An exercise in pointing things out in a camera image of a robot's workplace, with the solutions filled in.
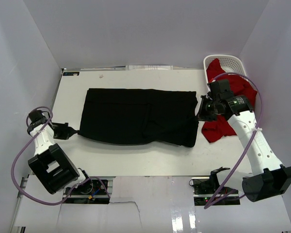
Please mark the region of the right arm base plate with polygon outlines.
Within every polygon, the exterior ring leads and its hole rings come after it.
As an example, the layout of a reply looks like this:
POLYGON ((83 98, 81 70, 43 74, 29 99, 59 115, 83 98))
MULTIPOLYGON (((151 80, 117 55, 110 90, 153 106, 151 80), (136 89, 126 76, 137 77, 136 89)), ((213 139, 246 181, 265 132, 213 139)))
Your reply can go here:
MULTIPOLYGON (((189 186, 191 186, 194 197, 195 206, 205 206, 211 199, 212 195, 215 193, 216 188, 213 188, 208 181, 208 178, 199 179, 197 177, 192 178, 189 181, 189 186)), ((217 206, 227 206, 227 205, 240 205, 240 200, 238 200, 239 192, 235 191, 230 194, 225 199, 215 203, 217 206)))

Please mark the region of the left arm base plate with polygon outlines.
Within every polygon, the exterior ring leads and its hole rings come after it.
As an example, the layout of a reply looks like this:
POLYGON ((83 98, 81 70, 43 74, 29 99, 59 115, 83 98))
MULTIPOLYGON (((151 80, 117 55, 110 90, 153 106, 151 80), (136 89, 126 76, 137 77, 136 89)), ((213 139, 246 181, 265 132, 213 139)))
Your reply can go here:
POLYGON ((75 188, 65 200, 65 204, 109 204, 113 191, 113 177, 96 178, 75 188))

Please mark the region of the black t shirt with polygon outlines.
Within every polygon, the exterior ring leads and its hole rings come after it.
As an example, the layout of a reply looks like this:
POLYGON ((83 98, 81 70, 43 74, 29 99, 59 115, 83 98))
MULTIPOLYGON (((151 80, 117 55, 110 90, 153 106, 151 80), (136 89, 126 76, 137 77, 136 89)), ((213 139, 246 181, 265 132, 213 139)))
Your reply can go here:
POLYGON ((116 145, 160 141, 192 148, 197 103, 194 91, 90 88, 78 134, 116 145))

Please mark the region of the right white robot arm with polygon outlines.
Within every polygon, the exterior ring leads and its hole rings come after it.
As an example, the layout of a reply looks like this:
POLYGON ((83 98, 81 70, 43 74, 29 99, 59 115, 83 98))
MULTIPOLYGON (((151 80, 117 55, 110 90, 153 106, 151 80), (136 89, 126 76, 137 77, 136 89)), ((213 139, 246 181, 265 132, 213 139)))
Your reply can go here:
POLYGON ((219 194, 229 187, 243 192, 251 202, 284 194, 291 185, 291 166, 284 166, 270 148, 249 99, 236 96, 226 79, 208 86, 209 93, 201 97, 198 120, 225 118, 244 148, 233 168, 210 173, 210 190, 219 194))

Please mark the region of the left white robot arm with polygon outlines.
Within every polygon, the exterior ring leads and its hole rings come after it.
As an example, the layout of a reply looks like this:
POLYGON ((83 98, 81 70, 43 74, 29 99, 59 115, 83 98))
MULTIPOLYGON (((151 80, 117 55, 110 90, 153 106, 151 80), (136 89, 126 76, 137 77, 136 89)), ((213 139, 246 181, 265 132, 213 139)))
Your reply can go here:
POLYGON ((29 113, 31 123, 27 132, 35 137, 34 157, 28 160, 30 169, 50 194, 73 186, 83 194, 89 193, 93 188, 93 182, 84 170, 76 168, 55 142, 56 139, 68 140, 78 131, 68 123, 47 122, 50 113, 47 116, 46 113, 42 110, 33 110, 29 113))

